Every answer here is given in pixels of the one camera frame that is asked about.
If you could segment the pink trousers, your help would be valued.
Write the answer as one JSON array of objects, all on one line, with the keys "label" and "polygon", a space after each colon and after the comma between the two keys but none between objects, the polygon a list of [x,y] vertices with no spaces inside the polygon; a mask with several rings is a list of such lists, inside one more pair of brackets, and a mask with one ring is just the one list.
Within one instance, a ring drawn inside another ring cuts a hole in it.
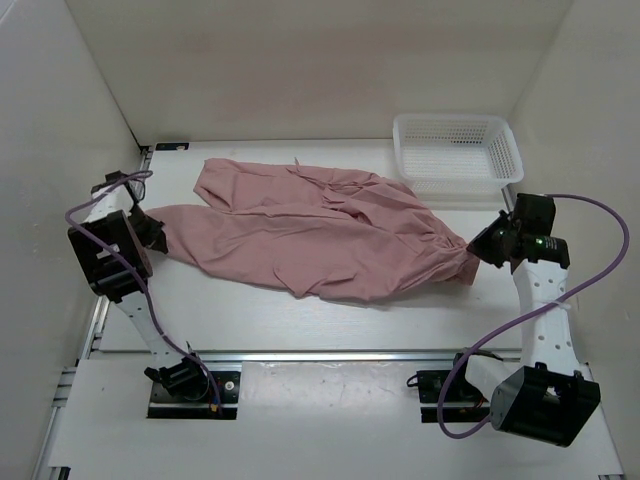
[{"label": "pink trousers", "polygon": [[173,260],[295,297],[370,302],[424,283],[470,285],[466,241],[404,184],[350,169],[212,158],[196,205],[154,208]]}]

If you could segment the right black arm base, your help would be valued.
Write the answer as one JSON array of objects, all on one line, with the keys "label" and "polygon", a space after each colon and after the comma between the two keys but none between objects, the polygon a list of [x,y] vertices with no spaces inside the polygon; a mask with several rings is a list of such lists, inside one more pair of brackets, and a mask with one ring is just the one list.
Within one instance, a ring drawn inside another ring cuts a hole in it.
[{"label": "right black arm base", "polygon": [[[406,380],[406,387],[418,393],[421,422],[437,423],[437,402],[449,372],[418,370]],[[456,378],[446,392],[443,404],[445,423],[476,423],[489,414],[489,401],[466,380]]]}]

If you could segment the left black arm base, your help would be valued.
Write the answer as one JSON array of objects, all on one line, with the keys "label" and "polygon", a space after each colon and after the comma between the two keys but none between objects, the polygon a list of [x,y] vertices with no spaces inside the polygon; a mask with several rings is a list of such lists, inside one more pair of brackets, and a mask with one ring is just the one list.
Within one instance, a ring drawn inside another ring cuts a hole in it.
[{"label": "left black arm base", "polygon": [[145,375],[152,381],[147,417],[163,420],[235,420],[241,387],[239,370],[212,371],[219,396],[204,374],[188,366],[162,374],[151,367]]}]

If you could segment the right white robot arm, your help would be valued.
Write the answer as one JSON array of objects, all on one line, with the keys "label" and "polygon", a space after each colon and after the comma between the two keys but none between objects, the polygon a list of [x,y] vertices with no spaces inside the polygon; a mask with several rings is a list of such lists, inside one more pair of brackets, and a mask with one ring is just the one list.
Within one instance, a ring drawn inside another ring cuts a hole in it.
[{"label": "right white robot arm", "polygon": [[510,370],[485,351],[460,353],[449,387],[460,399],[481,393],[489,421],[501,432],[570,446],[600,403],[600,387],[584,378],[573,348],[563,305],[569,273],[567,243],[552,236],[555,214],[500,212],[468,251],[501,267],[508,263],[519,298],[522,352]]}]

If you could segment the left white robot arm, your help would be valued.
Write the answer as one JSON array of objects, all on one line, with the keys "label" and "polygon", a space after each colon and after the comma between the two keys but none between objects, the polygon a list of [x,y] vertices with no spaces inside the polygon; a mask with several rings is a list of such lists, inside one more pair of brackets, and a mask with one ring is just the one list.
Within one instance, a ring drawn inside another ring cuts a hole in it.
[{"label": "left white robot arm", "polygon": [[150,293],[149,249],[167,252],[163,223],[140,207],[149,170],[115,171],[91,189],[91,199],[68,210],[68,239],[90,289],[113,303],[133,324],[149,349],[145,375],[171,396],[199,401],[210,392],[210,377],[183,339],[162,326]]}]

